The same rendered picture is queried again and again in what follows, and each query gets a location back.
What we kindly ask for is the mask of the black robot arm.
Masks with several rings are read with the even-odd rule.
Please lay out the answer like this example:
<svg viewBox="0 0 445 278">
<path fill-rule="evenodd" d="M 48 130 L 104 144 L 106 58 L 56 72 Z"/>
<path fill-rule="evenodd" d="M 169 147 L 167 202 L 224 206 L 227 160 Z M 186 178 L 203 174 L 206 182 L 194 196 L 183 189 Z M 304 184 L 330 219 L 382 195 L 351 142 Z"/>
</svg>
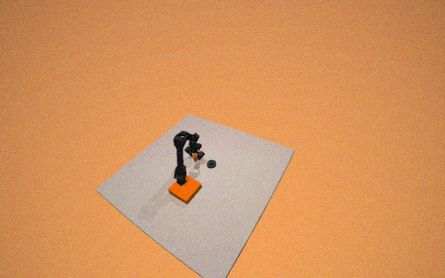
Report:
<svg viewBox="0 0 445 278">
<path fill-rule="evenodd" d="M 183 137 L 181 137 L 183 136 Z M 185 138 L 184 138 L 185 137 Z M 177 167 L 174 172 L 174 178 L 177 179 L 177 183 L 180 186 L 183 186 L 187 181 L 185 180 L 186 177 L 186 169 L 185 165 L 183 165 L 183 147 L 188 140 L 191 148 L 196 147 L 200 151 L 200 148 L 202 148 L 202 144 L 198 144 L 197 141 L 199 139 L 199 135 L 197 133 L 189 134 L 188 132 L 181 131 L 180 133 L 176 134 L 173 138 L 174 147 L 176 148 L 176 159 L 177 159 Z"/>
</svg>

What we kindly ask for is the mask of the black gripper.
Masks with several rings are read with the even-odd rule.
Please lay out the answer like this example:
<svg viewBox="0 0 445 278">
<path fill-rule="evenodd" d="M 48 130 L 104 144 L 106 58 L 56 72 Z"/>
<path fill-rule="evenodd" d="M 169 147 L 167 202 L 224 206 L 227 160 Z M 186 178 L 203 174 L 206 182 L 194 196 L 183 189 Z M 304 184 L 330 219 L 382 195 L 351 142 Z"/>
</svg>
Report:
<svg viewBox="0 0 445 278">
<path fill-rule="evenodd" d="M 191 148 L 190 146 L 187 146 L 184 151 L 186 153 L 188 153 L 188 155 L 190 155 L 191 157 L 193 157 L 193 154 L 197 154 L 197 158 L 199 159 L 199 161 L 201 160 L 201 158 L 204 156 L 204 152 L 198 152 L 197 149 L 197 145 L 194 148 Z M 193 154 L 192 154 L 193 153 Z"/>
</svg>

